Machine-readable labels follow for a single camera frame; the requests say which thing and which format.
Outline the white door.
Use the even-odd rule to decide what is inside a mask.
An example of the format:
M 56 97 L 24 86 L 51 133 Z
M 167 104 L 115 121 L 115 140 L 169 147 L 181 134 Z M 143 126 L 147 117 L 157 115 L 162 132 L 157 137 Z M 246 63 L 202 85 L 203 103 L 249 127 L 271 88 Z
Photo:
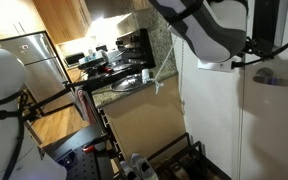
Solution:
M 248 55 L 243 69 L 243 116 L 239 180 L 288 180 L 288 87 L 256 83 L 253 77 L 268 67 L 288 79 L 288 48 L 273 60 L 254 63 Z

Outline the granite kitchen counter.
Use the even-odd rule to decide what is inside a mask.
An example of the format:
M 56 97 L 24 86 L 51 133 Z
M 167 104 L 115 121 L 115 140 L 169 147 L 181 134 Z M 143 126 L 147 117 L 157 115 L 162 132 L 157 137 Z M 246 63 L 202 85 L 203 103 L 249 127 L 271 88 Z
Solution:
M 94 105 L 100 109 L 104 106 L 118 101 L 122 98 L 130 96 L 136 92 L 152 87 L 153 93 L 158 94 L 162 88 L 166 86 L 165 80 L 176 75 L 176 69 L 162 70 L 160 73 L 152 71 L 153 75 L 157 75 L 156 81 L 149 81 L 146 84 L 142 83 L 142 75 L 135 74 L 122 78 L 113 84 L 109 84 L 92 92 Z

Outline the white light switch plate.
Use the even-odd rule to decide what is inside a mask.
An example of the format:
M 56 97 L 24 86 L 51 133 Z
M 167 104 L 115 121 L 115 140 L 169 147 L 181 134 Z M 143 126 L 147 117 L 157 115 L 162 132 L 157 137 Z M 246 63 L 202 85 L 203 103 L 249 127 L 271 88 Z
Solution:
M 198 69 L 210 70 L 210 71 L 219 71 L 219 72 L 232 72 L 232 63 L 235 61 L 235 58 L 231 58 L 227 61 L 220 63 L 211 63 L 199 60 L 197 64 Z

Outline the black coffee machine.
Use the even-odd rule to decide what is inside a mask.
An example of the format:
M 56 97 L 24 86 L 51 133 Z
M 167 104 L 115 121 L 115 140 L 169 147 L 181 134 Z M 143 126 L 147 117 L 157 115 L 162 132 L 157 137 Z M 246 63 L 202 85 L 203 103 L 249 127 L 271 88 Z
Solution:
M 125 63 L 139 63 L 143 68 L 156 66 L 151 43 L 146 29 L 138 29 L 117 38 L 115 44 L 122 52 L 121 58 Z

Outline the black shoe rack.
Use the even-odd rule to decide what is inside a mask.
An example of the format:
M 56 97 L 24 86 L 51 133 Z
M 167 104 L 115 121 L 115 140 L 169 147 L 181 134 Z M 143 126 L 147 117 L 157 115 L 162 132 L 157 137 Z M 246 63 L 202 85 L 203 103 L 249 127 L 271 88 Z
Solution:
M 205 145 L 185 132 L 148 157 L 160 180 L 231 180 L 206 157 Z

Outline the white sneaker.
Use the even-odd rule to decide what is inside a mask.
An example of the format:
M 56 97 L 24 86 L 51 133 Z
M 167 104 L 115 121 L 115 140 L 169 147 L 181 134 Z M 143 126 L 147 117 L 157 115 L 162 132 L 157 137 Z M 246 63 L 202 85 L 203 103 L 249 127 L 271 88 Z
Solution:
M 154 171 L 148 160 L 140 154 L 133 153 L 131 155 L 131 164 L 143 180 L 159 180 L 157 173 Z

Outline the stainless steel refrigerator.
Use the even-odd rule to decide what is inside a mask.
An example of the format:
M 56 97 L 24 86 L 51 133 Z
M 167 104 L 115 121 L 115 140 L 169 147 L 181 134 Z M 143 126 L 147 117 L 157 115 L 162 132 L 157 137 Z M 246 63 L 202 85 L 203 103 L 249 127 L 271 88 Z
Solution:
M 25 85 L 35 101 L 55 95 L 69 82 L 46 31 L 2 39 L 0 45 L 24 64 Z

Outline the black perforated robot table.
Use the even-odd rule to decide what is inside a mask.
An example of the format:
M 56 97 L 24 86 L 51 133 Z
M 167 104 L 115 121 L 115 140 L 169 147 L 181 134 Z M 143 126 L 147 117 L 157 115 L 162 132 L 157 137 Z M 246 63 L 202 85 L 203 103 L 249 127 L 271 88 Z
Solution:
M 45 152 L 67 173 L 65 180 L 114 180 L 110 135 L 100 126 L 89 125 L 44 147 Z

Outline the red towel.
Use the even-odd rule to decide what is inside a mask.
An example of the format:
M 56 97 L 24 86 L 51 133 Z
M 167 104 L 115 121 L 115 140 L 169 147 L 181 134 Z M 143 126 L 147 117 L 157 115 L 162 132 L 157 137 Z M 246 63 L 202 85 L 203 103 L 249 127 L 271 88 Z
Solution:
M 88 121 L 90 124 L 97 122 L 87 93 L 81 88 L 77 88 L 75 91 L 76 105 L 84 121 Z

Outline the wooden upper cabinets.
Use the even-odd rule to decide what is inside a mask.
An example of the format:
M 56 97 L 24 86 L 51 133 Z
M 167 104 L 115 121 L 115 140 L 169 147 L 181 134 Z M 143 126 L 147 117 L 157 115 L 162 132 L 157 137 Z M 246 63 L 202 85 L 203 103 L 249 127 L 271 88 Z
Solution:
M 0 39 L 46 31 L 60 44 L 83 38 L 90 23 L 84 0 L 0 0 Z

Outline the black electronic door lock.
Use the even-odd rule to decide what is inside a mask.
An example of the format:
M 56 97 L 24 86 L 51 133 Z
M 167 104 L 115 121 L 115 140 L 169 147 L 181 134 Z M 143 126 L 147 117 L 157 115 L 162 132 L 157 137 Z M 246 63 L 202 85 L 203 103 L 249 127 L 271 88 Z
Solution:
M 255 0 L 252 40 L 254 50 L 266 55 L 280 48 L 288 11 L 288 0 Z

